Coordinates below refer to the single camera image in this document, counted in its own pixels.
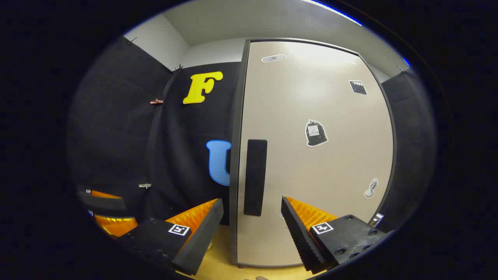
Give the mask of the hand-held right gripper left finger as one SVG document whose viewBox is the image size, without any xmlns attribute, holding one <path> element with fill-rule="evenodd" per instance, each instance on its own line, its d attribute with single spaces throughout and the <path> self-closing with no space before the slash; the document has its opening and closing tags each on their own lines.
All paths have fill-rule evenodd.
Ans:
<svg viewBox="0 0 498 280">
<path fill-rule="evenodd" d="M 195 275 L 224 215 L 213 199 L 167 220 L 150 218 L 116 241 L 157 268 Z"/>
</svg>

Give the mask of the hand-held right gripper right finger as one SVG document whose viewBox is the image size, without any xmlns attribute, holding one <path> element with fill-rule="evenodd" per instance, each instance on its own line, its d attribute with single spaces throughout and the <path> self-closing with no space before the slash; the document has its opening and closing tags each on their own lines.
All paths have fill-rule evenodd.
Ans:
<svg viewBox="0 0 498 280">
<path fill-rule="evenodd" d="M 282 197 L 281 214 L 301 262 L 313 274 L 347 263 L 388 236 L 352 214 L 336 217 L 288 196 Z"/>
</svg>

